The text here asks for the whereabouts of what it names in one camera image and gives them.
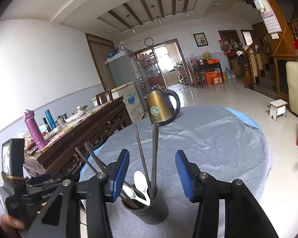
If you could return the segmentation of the person's left hand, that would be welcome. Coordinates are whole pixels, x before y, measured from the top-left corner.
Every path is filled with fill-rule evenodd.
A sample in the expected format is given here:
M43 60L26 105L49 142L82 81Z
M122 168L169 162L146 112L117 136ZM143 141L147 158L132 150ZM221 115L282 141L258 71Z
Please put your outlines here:
M1 216L0 226L6 233L7 237L10 238L20 238L19 230L23 230L25 228L25 225L21 220L8 214Z

